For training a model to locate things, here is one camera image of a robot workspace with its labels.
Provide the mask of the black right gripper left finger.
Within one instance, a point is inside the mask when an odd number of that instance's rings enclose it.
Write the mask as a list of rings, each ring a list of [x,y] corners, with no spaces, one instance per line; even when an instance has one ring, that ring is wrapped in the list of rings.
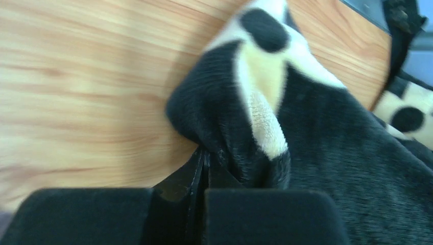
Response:
[[[41,189],[17,209],[1,244],[154,244],[144,188]]]

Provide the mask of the black floral plush blanket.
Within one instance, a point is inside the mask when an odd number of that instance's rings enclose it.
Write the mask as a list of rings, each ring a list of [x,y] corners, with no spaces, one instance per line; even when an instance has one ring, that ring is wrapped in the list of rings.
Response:
[[[242,189],[330,196],[350,244],[432,244],[432,154],[412,153],[314,57],[286,1],[243,5],[165,111]]]

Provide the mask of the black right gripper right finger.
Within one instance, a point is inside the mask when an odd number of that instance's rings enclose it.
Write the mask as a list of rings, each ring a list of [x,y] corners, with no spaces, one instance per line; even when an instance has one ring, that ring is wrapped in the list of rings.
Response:
[[[333,199],[315,191],[210,189],[207,244],[350,244]]]

